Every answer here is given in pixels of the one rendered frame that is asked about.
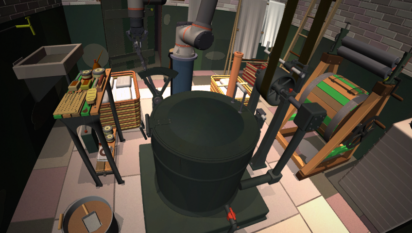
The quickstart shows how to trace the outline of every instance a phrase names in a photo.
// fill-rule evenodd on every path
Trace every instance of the yellow tap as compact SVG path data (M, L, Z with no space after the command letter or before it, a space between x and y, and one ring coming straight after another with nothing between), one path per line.
M16 28L30 28L32 30L33 35L36 35L36 33L34 32L34 28L32 26L32 23L30 22L30 16L27 16L25 19L27 19L27 22L29 22L29 24L16 25Z

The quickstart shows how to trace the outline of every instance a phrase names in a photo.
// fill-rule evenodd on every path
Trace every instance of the orange pipe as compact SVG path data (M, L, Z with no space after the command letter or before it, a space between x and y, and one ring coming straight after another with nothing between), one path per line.
M226 95L233 97L235 92L236 82L238 81L238 75L240 70L240 65L242 63L243 53L235 52L235 57L233 58L232 70L230 71L229 84L227 86Z

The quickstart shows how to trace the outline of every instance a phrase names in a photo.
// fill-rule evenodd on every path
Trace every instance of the drain pipe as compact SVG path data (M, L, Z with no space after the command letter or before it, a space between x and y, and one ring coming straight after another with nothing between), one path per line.
M178 22L176 26L176 43L173 54L173 70L179 72L173 79L172 95L184 91L191 91L193 79L193 64L197 58L194 47L206 50L212 46L213 15L218 0L202 0L195 22Z

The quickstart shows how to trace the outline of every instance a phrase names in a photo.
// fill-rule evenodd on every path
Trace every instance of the metal bucket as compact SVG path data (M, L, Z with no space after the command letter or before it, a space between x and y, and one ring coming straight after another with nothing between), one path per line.
M102 223L102 226L93 233L119 233L119 225L113 214L112 207L104 198L97 196L89 196L78 199L66 209L64 212L63 225L61 229L63 233L87 233L87 229L82 222L82 217L86 215L82 208L83 204L86 204L90 212L96 211L96 214Z
M211 216L236 196L260 136L253 115L232 98L181 92L152 111L149 127L158 195L174 211Z

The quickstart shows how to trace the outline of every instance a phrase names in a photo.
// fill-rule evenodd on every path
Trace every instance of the blue cylindrical pedestal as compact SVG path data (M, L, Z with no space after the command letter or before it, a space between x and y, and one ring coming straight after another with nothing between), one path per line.
M197 58L197 54L190 58L181 58L170 55L173 59L173 70L179 72L176 78L172 79L172 93L177 94L184 91L192 90L192 79L193 79L193 64L194 60Z

